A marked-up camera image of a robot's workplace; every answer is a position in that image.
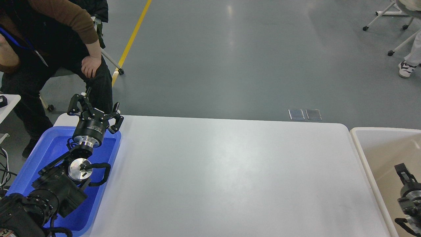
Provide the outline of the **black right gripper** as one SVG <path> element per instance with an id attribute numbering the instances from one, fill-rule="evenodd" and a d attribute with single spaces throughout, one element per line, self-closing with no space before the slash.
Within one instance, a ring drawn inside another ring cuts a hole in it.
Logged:
<path id="1" fill-rule="evenodd" d="M 403 184 L 400 191 L 400 207 L 402 211 L 420 211 L 420 183 L 417 182 L 404 163 L 395 165 L 394 168 Z"/>

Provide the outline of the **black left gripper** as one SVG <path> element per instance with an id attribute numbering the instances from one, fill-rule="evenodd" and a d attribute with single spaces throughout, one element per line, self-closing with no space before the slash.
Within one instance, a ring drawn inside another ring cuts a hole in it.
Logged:
<path id="1" fill-rule="evenodd" d="M 73 141 L 79 144 L 88 142 L 91 147 L 99 147 L 102 145 L 106 130 L 111 134 L 120 131 L 124 117 L 119 111 L 119 102 L 114 104 L 112 112 L 109 114 L 94 112 L 88 98 L 91 90 L 92 88 L 88 88 L 81 94 L 74 94 L 69 102 L 67 114 L 79 117 L 79 122 L 72 135 Z"/>

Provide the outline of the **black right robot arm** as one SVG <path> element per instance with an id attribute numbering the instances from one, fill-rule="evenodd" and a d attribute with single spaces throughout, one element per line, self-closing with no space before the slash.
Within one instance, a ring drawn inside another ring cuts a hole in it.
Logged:
<path id="1" fill-rule="evenodd" d="M 396 218 L 394 222 L 407 233 L 419 237 L 421 233 L 421 184 L 409 172 L 404 163 L 394 166 L 403 187 L 397 202 L 405 218 Z"/>

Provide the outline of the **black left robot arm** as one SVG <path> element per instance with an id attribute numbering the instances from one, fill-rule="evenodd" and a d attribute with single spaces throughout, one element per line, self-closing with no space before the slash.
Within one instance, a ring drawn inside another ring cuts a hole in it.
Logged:
<path id="1" fill-rule="evenodd" d="M 118 102 L 109 114 L 94 108 L 88 99 L 90 91 L 74 94 L 70 100 L 67 114 L 79 117 L 79 122 L 67 141 L 68 151 L 38 172 L 34 190 L 27 196 L 12 193 L 1 199 L 2 237 L 55 237 L 57 233 L 72 237 L 72 231 L 55 226 L 55 220 L 67 217 L 87 199 L 87 187 L 107 182 L 111 165 L 88 159 L 103 143 L 106 131 L 119 131 L 124 117 Z"/>

